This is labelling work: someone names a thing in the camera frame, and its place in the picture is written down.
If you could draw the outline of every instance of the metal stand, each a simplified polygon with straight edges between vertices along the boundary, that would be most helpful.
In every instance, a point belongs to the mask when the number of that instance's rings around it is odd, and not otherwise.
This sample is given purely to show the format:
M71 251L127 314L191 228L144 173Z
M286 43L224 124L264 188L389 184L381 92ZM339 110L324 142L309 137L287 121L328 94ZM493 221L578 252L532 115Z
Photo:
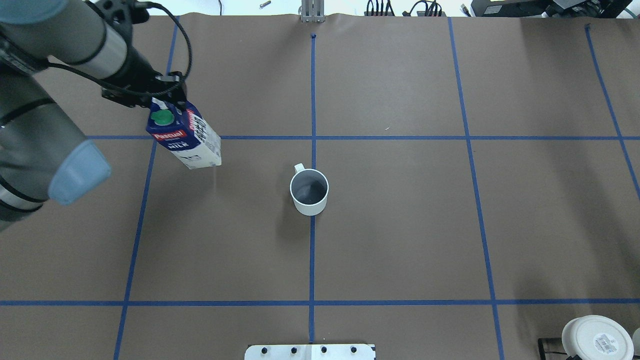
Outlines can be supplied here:
M302 0L302 22L324 22L324 0Z
M244 360L376 360L372 344L252 345Z

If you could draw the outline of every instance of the grid line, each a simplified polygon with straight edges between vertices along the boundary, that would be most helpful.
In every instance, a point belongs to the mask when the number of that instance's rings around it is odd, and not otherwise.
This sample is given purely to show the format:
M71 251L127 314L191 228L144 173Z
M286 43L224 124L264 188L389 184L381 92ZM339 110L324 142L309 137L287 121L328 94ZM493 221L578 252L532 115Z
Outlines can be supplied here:
M593 67L596 70L596 75L598 76L600 87L602 88L602 94L604 95L604 99L607 102L607 107L609 108L609 114L611 115L613 126L616 128L616 134L618 134L620 147L622 148L622 153L625 155L625 161L627 162L627 167L629 168L629 174L631 175L631 180L633 181L634 187L636 188L636 195L638 196L638 199L640 199L640 186L638 186L636 173L634 172L634 167L631 164L631 159L629 158L629 153L627 152L627 146L625 145L625 140L622 137L622 131L620 131L620 125L618 124L616 113L615 111L613 111L613 105L611 104L611 99L609 98L609 92L607 91L607 87L604 85L604 79L602 78L602 73L600 72L600 66L598 65L598 58L596 57L596 52L593 49L593 42L591 41L591 24L586 24L584 26L584 32L587 36L587 43L589 44L589 51L591 52Z
M316 33L311 33L311 167L316 168ZM316 217L309 220L309 343L316 339Z
M495 301L495 288L493 287L493 272L491 270L491 259L489 257L489 246L486 242L486 231L484 230L484 216L482 213L482 203L480 201L480 191L476 177L476 164L474 161L474 152L471 148L471 138L469 134L469 124L467 121L467 108L465 106L465 96L462 91L462 80L460 79L460 67L458 65L458 54L456 51L456 37L453 33L453 23L451 18L447 18L449 22L449 37L451 38L451 52L453 54L453 66L456 71L456 82L458 85L458 97L460 98L460 111L462 114L462 123L465 128L465 138L467 141L467 153L469 156L469 168L471 170L471 180L474 185L474 195L476 197L476 210L478 215L478 225L480 227L480 238L482 239L482 247L484 253L484 265L486 268L486 277L489 285L489 295L491 300ZM500 330L500 318L498 316L498 306L496 303L491 305L493 312L493 326L495 327L495 339L498 347L498 355L500 360L504 360L504 349L502 348L502 331Z
M176 17L176 22L180 21L180 16ZM173 36L171 39L171 46L169 48L169 56L166 61L166 71L168 74L171 71L171 65L173 62L173 51L175 50L175 39L178 34L178 24L173 26ZM149 164L147 167L147 178L145 179L145 189L142 193L142 201L140 204L140 215L138 216L138 226L136 228L136 237L133 243L133 250L131 252L131 262L129 264L129 274L127 276L127 286L124 293L124 304L122 305L122 312L120 314L120 325L118 326L118 336L116 337L115 349L113 351L113 360L118 360L120 357L120 347L122 345L122 336L124 335L124 327L127 321L127 311L129 310L129 297L131 296L131 285L133 283L133 273L136 269L136 260L138 258L138 247L140 246L140 236L142 235L142 225L145 220L145 210L147 209L147 198L149 195L149 185L151 184L151 174L154 169L154 160L156 158L157 142L152 142L151 154L149 155Z
M101 300L0 300L0 306L123 306L124 301ZM129 307L246 307L309 306L309 300L130 300ZM492 306L492 305L568 305L640 304L640 298L574 299L468 299L468 300L314 300L314 306Z
M220 135L222 140L509 140L509 141L637 141L640 136L554 136L554 135ZM92 140L153 140L150 135L90 135Z

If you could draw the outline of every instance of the pascual logo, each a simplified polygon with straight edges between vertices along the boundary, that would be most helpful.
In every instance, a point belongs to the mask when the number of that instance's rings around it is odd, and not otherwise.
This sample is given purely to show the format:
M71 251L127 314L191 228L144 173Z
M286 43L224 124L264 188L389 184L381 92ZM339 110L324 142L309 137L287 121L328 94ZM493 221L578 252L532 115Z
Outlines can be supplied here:
M184 138L187 136L187 133L184 130L174 131L172 133L164 133L164 134L152 134L156 140L169 140L169 139L177 139Z

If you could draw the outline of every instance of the black cable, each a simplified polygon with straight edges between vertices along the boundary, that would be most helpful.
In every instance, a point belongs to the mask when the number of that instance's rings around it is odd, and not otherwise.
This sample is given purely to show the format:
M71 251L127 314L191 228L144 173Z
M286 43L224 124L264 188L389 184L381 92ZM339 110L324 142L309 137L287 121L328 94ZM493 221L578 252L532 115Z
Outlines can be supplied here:
M433 16L433 12L435 11L436 2L432 2L431 6L429 6L429 10L424 13L424 16Z
M437 16L437 17L442 16L442 5L437 3L435 0L433 0L433 3L435 4L435 9L434 9L434 12L433 12L433 16Z
M426 1L426 0L418 0L415 4L413 4L413 6L411 7L411 10L409 10L408 12L403 12L402 15L403 16L411 16L411 14L413 13L413 9L415 9L415 7L420 4L423 3L424 4L424 13L426 15L427 11L429 10L429 4L431 1Z
M394 8L391 6L391 0L387 0L387 9L385 10L385 16L389 15L389 10L391 10L391 16L396 16L394 13Z
M471 13L469 12L469 9L467 8L466 5L464 4L460 5L460 11L466 16L471 17Z
M151 97L156 97L156 96L161 96L164 94L168 94L172 91L174 91L175 89L179 88L180 86L182 86L182 84L184 84L185 80L187 80L187 77L189 76L189 74L191 73L191 63L192 63L192 59L193 59L193 50L191 49L191 41L189 41L189 36L187 36L187 32L184 31L184 28L182 27L182 25L180 25L180 22L178 21L178 19L176 19L175 16L173 16L173 14L167 9L165 8L162 4L158 4L158 3L150 3L150 2L141 2L141 3L136 3L136 6L140 6L142 8L156 8L156 9L160 9L162 11L164 11L170 18L171 20L173 20L173 22L175 23L175 25L178 27L178 29L180 29L180 32L182 33L182 36L184 36L184 41L187 43L187 51L189 53L189 60L188 60L188 64L187 64L187 71L184 73L184 75L182 76L182 78L180 79L180 81L178 81L176 84L173 84L172 86L170 86L169 88L167 88L166 90L163 90L161 92L137 92L137 91L132 91L132 90L128 90L125 88L121 88L119 86L115 86L112 84L107 83L106 81L97 79L85 72L82 72L80 70L77 70L71 66L65 65L65 64L60 64L60 63L48 63L47 65L49 67L55 67L57 69L63 69L63 70L67 70L69 72L73 72L76 75L80 75L83 78L89 79L91 81L93 81L94 83L102 86L103 88L106 88L108 90L112 90L112 91L116 91L116 92L120 92L123 94L127 94L127 95L133 95L133 96L151 96Z

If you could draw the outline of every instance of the white container lid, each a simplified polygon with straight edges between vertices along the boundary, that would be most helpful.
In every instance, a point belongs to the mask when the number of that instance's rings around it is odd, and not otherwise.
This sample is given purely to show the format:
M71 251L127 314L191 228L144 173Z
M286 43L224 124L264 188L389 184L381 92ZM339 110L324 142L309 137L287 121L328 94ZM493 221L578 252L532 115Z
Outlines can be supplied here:
M562 331L562 344L570 356L582 360L631 360L634 344L617 322L600 315L573 319Z

